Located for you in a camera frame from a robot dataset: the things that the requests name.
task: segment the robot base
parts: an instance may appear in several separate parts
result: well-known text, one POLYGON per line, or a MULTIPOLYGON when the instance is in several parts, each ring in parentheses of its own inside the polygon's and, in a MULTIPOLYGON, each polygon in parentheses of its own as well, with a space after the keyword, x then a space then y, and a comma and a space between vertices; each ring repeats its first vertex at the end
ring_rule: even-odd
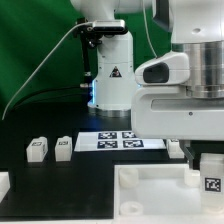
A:
POLYGON ((103 110, 95 106, 92 102, 88 103, 88 111, 103 117, 130 117, 131 110, 103 110))

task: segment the white foam block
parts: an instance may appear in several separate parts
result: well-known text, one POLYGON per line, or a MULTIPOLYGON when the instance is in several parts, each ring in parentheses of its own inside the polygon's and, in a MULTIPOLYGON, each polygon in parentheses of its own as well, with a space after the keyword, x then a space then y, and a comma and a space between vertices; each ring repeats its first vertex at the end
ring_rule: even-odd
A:
POLYGON ((0 173, 0 203, 7 194, 10 188, 9 183, 9 173, 8 172, 1 172, 0 173))
POLYGON ((72 138, 59 138, 55 146, 56 161, 70 161, 72 156, 72 138))
POLYGON ((42 162, 48 151, 45 137, 35 138, 26 149, 28 162, 42 162))

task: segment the green backdrop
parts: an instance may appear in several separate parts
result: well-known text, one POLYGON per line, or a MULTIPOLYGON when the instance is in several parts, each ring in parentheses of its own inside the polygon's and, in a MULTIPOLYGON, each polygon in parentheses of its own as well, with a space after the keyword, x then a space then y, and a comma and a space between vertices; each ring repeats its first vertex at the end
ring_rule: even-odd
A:
MULTIPOLYGON (((170 50, 170 35, 151 21, 150 10, 147 15, 153 46, 162 55, 170 50)), ((0 114, 79 17, 70 0, 0 0, 0 114)), ((142 13, 116 17, 124 19, 133 34, 135 68, 153 58, 142 13)), ((90 52, 90 60, 97 74, 96 51, 90 52)), ((16 100, 43 88, 79 84, 82 75, 81 45, 70 35, 16 100)))

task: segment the black table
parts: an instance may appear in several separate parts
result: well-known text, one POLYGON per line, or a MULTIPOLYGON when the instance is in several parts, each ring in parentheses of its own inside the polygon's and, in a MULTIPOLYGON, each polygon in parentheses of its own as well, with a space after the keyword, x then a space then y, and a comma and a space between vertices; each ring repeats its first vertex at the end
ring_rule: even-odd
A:
POLYGON ((0 221, 112 219, 116 164, 182 163, 167 151, 73 152, 70 162, 56 162, 57 138, 80 131, 131 130, 130 118, 90 115, 82 103, 28 104, 0 123, 0 171, 11 188, 0 204, 0 221), (28 164, 26 147, 33 138, 48 139, 43 163, 28 164))

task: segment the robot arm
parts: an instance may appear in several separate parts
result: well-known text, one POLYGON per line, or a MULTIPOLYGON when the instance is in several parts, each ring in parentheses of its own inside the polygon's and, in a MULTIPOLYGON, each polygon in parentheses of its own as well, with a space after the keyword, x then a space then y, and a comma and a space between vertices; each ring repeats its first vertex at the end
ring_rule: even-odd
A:
MULTIPOLYGON (((135 13, 142 10, 142 0, 71 0, 71 3, 90 22, 114 20, 114 13, 135 13)), ((144 4, 148 8, 152 0, 144 0, 144 4)))

